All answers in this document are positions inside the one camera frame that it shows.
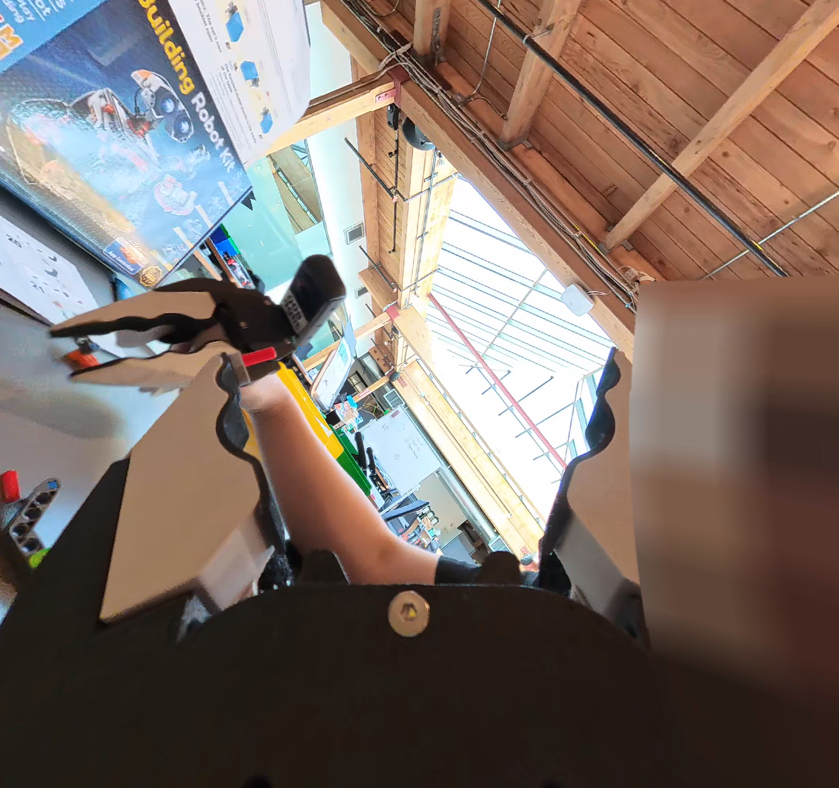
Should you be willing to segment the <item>grey desk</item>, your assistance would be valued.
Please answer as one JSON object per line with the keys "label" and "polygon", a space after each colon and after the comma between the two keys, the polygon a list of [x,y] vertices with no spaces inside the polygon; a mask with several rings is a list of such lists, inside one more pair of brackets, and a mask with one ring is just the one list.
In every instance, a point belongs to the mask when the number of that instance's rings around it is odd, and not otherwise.
{"label": "grey desk", "polygon": [[[25,485],[49,476],[61,483],[58,506],[46,512],[47,541],[56,561],[62,553],[58,532],[87,501],[114,464],[133,447],[180,395],[180,390],[153,393],[133,387],[73,383],[59,359],[64,340],[49,337],[46,326],[10,308],[2,308],[2,469],[15,468]],[[103,485],[105,519],[97,520],[93,505],[82,510],[75,531],[82,542],[116,521],[128,471],[118,465],[114,485]],[[92,591],[93,610],[100,619],[115,532],[105,531],[102,590]]]}

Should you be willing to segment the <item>blue robot kit box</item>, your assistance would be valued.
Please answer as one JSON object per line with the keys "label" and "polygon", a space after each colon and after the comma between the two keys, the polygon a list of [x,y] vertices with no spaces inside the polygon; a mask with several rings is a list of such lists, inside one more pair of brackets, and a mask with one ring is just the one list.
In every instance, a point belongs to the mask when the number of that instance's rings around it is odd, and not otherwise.
{"label": "blue robot kit box", "polygon": [[165,280],[253,198],[201,0],[2,0],[2,185]]}

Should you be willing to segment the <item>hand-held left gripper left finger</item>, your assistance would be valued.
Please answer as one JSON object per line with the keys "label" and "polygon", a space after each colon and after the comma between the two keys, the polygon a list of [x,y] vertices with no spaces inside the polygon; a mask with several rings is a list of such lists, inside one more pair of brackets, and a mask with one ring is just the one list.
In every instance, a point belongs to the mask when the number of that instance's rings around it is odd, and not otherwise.
{"label": "hand-held left gripper left finger", "polygon": [[212,613],[246,598],[282,542],[258,458],[228,437],[242,357],[230,346],[160,355],[190,384],[128,456],[100,619],[114,623],[184,593]]}

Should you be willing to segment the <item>black ceiling pipe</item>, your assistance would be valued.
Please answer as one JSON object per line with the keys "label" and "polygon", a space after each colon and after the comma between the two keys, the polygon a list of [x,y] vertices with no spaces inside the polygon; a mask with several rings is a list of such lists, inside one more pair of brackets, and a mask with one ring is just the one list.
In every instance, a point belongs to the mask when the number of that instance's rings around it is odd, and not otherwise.
{"label": "black ceiling pipe", "polygon": [[641,135],[615,113],[596,94],[590,91],[570,71],[561,65],[559,60],[550,55],[539,44],[533,41],[533,36],[520,27],[513,18],[507,16],[498,5],[490,0],[475,0],[493,19],[501,23],[504,28],[516,38],[524,48],[534,54],[536,58],[572,90],[581,100],[584,101],[593,111],[597,112],[604,121],[609,123],[614,130],[626,139],[630,145],[641,153],[659,171],[664,173],[666,178],[675,183],[677,188],[692,200],[700,210],[704,211],[720,227],[725,229],[730,236],[735,238],[744,251],[759,260],[763,265],[776,276],[787,277],[789,273],[784,270],[763,248],[762,244],[745,235],[729,217],[723,213],[705,194],[703,194],[689,179],[679,172],[675,167],[645,142]]}

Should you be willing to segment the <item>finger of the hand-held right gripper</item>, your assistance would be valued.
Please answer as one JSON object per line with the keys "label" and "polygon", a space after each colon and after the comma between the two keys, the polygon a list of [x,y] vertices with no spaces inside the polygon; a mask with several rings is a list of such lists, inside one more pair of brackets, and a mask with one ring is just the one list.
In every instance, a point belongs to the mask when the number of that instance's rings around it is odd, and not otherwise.
{"label": "finger of the hand-held right gripper", "polygon": [[179,280],[58,322],[49,336],[75,339],[161,331],[157,339],[162,342],[187,342],[215,326],[215,309],[225,295],[223,280]]}
{"label": "finger of the hand-held right gripper", "polygon": [[237,350],[229,343],[208,342],[192,353],[165,351],[153,357],[115,359],[98,366],[78,370],[69,376],[73,383],[133,387],[155,394],[184,389],[191,385],[209,363],[218,368]]}

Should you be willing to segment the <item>white instruction booklet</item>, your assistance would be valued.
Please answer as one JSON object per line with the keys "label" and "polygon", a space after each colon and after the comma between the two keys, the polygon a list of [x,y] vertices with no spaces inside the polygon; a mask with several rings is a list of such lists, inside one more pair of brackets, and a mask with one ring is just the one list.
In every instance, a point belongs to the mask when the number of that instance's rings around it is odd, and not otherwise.
{"label": "white instruction booklet", "polygon": [[78,269],[1,218],[1,299],[53,325],[98,308]]}

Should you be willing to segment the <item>whiteboard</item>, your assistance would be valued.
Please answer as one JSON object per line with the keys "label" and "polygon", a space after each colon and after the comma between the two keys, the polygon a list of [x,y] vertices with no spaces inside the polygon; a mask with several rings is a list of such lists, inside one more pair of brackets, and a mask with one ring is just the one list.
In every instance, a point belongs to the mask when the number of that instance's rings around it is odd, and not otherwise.
{"label": "whiteboard", "polygon": [[413,493],[441,467],[438,454],[405,407],[370,422],[361,436],[372,448],[377,470],[401,496]]}

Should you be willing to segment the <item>green storage bin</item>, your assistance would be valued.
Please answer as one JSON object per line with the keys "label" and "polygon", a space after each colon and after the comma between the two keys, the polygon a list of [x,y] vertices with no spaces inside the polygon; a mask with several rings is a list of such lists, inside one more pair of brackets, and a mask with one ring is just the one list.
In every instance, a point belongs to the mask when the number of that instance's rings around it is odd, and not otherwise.
{"label": "green storage bin", "polygon": [[348,475],[356,482],[362,493],[368,498],[372,494],[372,483],[367,476],[367,469],[359,463],[357,456],[357,445],[340,428],[331,427],[336,439],[340,442],[341,453],[337,461]]}

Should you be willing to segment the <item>person's right forearm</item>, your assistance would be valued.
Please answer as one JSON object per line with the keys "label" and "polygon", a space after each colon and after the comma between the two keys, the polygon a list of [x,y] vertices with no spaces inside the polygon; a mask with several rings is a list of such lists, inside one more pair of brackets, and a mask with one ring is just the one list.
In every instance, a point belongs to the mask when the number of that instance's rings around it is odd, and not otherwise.
{"label": "person's right forearm", "polygon": [[468,566],[396,537],[362,490],[316,437],[276,374],[239,390],[291,546],[304,561],[332,553],[351,584],[525,584],[509,552]]}

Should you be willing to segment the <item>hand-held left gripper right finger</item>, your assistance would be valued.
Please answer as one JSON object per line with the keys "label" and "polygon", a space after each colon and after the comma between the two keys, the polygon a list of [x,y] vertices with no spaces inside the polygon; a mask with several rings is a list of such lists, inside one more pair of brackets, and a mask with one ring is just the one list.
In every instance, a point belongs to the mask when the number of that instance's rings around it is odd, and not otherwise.
{"label": "hand-held left gripper right finger", "polygon": [[612,349],[593,392],[584,439],[561,479],[540,542],[539,588],[646,636],[628,447],[632,364]]}

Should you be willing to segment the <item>yellow storage bin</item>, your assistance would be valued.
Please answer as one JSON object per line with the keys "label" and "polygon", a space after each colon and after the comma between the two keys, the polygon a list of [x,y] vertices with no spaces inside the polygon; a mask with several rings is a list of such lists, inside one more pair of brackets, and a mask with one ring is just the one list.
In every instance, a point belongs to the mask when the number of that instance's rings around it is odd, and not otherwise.
{"label": "yellow storage bin", "polygon": [[338,462],[341,443],[291,370],[282,367],[239,393],[243,450],[264,466],[301,472],[313,462]]}

